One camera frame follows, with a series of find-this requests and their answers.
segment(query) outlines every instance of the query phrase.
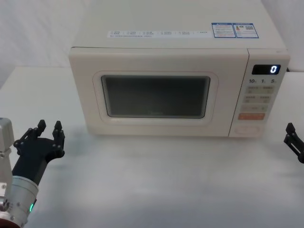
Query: green indicator light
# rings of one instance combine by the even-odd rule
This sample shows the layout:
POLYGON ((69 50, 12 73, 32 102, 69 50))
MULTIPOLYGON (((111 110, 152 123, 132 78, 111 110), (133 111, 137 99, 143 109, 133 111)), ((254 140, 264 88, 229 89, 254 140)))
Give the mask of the green indicator light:
POLYGON ((32 203, 29 207, 29 211, 32 212, 33 208, 34 208, 34 204, 32 203))

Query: label sticker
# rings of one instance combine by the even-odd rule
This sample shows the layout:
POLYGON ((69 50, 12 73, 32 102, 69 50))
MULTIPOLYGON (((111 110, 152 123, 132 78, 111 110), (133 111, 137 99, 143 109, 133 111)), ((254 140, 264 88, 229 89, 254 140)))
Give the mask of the label sticker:
POLYGON ((109 31, 108 38, 212 38, 211 31, 109 31))
POLYGON ((253 23, 232 23, 237 38, 258 38, 253 23))
POLYGON ((236 38, 232 23, 212 23, 214 38, 236 38))

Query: orange button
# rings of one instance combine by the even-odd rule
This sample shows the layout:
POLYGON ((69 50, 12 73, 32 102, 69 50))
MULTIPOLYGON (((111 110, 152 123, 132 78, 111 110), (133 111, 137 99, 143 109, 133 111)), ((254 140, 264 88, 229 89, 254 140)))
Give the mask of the orange button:
POLYGON ((264 120, 265 113, 240 113, 239 120, 264 120))

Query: digital display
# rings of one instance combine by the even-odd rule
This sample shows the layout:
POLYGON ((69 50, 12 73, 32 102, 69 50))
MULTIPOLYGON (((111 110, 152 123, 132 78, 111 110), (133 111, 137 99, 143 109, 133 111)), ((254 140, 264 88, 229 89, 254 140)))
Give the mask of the digital display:
POLYGON ((277 75, 281 65, 255 65, 252 70, 253 75, 277 75))

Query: button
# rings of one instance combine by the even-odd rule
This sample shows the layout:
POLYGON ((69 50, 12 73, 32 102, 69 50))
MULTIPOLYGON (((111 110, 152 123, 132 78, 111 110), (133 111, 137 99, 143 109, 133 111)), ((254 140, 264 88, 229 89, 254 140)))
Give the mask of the button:
POLYGON ((264 120, 265 113, 240 113, 239 120, 264 120))
POLYGON ((248 86, 246 94, 273 94, 274 86, 248 86))
POLYGON ((241 107, 241 112, 266 112, 268 109, 267 104, 244 104, 241 107))
POLYGON ((250 135, 255 135, 257 133, 259 133, 261 130, 260 127, 258 126, 240 126, 240 127, 237 127, 234 132, 236 134, 250 134, 250 135))
POLYGON ((269 95, 246 95, 243 103, 264 103, 270 102, 271 96, 269 95))

